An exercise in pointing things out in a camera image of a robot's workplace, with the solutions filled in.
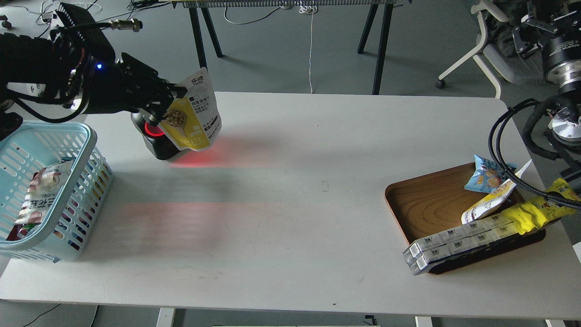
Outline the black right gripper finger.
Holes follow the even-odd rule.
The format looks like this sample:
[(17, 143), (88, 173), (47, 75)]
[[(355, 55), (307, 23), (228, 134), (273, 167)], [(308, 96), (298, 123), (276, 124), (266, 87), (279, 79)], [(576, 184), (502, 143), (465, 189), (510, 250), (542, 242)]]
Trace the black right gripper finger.
[(544, 13), (547, 15), (546, 32), (579, 31), (581, 21), (580, 0), (546, 0)]
[(517, 55), (527, 59), (550, 41), (552, 24), (536, 19), (529, 13), (521, 19), (520, 25), (512, 29), (512, 36)]

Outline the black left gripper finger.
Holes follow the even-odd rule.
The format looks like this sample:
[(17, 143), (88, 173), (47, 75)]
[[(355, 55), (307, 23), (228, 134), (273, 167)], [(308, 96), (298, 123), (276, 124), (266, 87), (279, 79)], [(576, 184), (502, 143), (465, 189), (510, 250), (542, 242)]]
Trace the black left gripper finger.
[(148, 102), (144, 106), (144, 120), (147, 124), (157, 126), (162, 120), (170, 107), (170, 102)]
[(170, 83), (168, 80), (157, 80), (157, 100), (183, 99), (187, 93), (187, 87)]

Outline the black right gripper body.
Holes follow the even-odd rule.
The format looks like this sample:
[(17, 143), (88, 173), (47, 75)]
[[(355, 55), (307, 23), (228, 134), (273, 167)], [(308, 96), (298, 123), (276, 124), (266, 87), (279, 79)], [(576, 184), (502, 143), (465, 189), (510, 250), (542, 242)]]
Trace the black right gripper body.
[(580, 35), (561, 35), (548, 41), (541, 55), (544, 81), (558, 85), (558, 91), (580, 91)]

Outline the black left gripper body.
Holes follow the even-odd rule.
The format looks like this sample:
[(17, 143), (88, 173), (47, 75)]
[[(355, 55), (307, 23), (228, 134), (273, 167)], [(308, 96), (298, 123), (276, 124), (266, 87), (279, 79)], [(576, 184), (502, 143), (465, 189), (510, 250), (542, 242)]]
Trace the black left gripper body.
[(124, 52), (117, 62), (95, 70), (88, 91), (85, 114), (166, 112), (166, 81), (156, 69)]

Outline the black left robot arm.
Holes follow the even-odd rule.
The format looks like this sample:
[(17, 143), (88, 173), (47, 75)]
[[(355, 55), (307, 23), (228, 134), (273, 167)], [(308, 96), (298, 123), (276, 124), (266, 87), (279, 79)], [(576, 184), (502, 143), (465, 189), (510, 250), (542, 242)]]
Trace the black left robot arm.
[(137, 19), (97, 22), (79, 6), (62, 3), (56, 15), (61, 25), (50, 38), (1, 35), (1, 138), (22, 124), (8, 109), (16, 104), (50, 124), (68, 122), (80, 114), (139, 114), (148, 124), (160, 124), (175, 99), (187, 89), (158, 76), (158, 71), (115, 51), (104, 28), (138, 32)]

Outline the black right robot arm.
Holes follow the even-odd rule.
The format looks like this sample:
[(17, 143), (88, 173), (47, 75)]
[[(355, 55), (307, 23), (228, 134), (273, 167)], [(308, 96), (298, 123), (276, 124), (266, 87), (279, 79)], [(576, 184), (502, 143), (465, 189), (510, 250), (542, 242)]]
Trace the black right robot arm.
[[(555, 161), (563, 159), (568, 167), (561, 176), (569, 183), (580, 182), (580, 83), (581, 32), (580, 2), (566, 0), (550, 6), (548, 12), (537, 9), (539, 0), (527, 2), (527, 12), (512, 29), (516, 54), (526, 60), (540, 55), (543, 80), (558, 86), (558, 93), (539, 103), (527, 121), (526, 145), (533, 153)], [(532, 130), (544, 115), (551, 118), (544, 136), (553, 150), (539, 147), (532, 140)]]

